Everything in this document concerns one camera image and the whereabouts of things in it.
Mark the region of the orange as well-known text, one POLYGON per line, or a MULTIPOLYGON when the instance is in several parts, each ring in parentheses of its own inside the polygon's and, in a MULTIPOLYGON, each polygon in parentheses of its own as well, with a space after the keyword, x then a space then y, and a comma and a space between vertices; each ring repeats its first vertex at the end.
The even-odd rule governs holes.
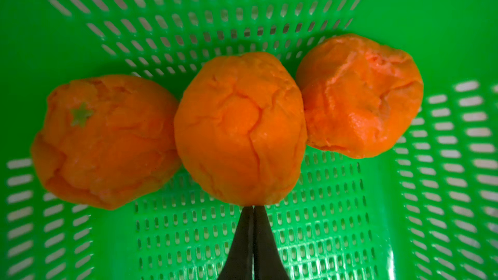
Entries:
POLYGON ((136 76, 59 86, 31 146, 40 183, 62 200, 107 210, 160 190, 181 165, 177 109, 168 90, 136 76))
POLYGON ((222 202, 274 205, 300 177, 307 141, 302 95, 271 54, 206 62, 184 91, 174 126, 185 169, 222 202))
POLYGON ((424 83, 410 54, 355 34, 330 38, 296 73, 309 146, 362 159, 391 149, 417 116, 424 83))

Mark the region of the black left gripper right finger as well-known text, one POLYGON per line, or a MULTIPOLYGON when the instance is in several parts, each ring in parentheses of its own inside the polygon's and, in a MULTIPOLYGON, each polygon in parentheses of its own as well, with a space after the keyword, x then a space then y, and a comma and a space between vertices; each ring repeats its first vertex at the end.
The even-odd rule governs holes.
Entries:
POLYGON ((254 208, 254 276, 259 280, 290 280, 264 206, 254 208))

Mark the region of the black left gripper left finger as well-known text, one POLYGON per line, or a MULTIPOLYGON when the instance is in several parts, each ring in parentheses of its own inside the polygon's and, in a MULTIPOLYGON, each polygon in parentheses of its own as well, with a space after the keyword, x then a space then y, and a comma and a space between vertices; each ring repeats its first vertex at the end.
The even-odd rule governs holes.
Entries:
POLYGON ((254 208, 244 207, 218 280, 252 280, 254 208))

